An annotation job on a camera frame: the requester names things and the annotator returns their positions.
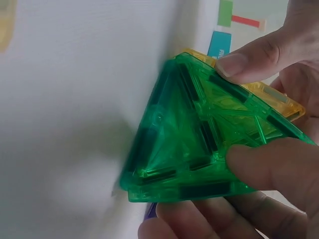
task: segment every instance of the fingernail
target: fingernail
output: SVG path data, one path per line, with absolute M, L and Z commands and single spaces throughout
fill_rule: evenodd
M 225 76 L 232 77 L 241 73 L 248 63 L 248 58 L 240 53 L 224 56 L 217 60 L 216 68 Z

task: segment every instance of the green rectangle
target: green rectangle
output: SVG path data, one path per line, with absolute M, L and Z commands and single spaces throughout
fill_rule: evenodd
M 233 1 L 220 0 L 218 12 L 218 25 L 230 27 L 233 15 Z

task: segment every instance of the yellow object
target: yellow object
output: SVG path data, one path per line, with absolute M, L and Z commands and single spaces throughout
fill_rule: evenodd
M 185 49 L 184 52 L 193 55 L 207 65 L 215 66 L 216 59 L 212 57 L 189 48 Z M 290 121 L 294 121 L 306 113 L 306 109 L 302 105 L 262 82 L 248 83 L 242 86 L 261 98 Z
M 190 48 L 185 49 L 184 52 L 191 54 L 192 56 L 196 57 L 198 60 L 205 62 L 207 65 L 215 67 L 215 63 L 216 63 L 215 58 L 212 58 L 210 56 L 206 56 L 206 55 L 204 55 L 198 51 L 195 51 L 193 49 L 190 49 Z
M 9 46 L 13 34 L 16 0 L 0 0 L 0 52 Z

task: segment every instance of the finger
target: finger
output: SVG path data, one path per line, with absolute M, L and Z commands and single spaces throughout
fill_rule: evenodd
M 306 238 L 306 214 L 269 198 L 262 192 L 227 197 L 227 200 L 247 221 L 269 238 Z
M 263 238 L 225 198 L 194 201 L 194 204 L 221 239 Z
M 234 146 L 226 155 L 230 170 L 258 190 L 278 190 L 311 218 L 319 209 L 319 148 L 292 138 L 258 148 Z
M 270 86 L 274 88 L 275 90 L 279 91 L 280 93 L 285 93 L 285 89 L 283 84 L 281 83 L 280 77 L 277 77 L 271 84 Z
M 319 143 L 319 118 L 309 117 L 297 124 L 297 126 L 316 144 Z
M 138 231 L 139 239 L 178 239 L 167 223 L 159 218 L 144 221 Z
M 295 35 L 282 27 L 218 59 L 216 69 L 236 84 L 265 80 L 303 59 Z
M 218 239 L 205 217 L 190 202 L 158 204 L 157 215 L 163 219 L 181 239 Z

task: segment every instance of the transparent plastic tile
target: transparent plastic tile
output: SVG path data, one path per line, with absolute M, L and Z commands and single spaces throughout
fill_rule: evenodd
M 313 142 L 269 104 L 188 53 L 166 62 L 121 176 L 131 202 L 177 202 L 253 191 L 227 168 L 233 144 Z

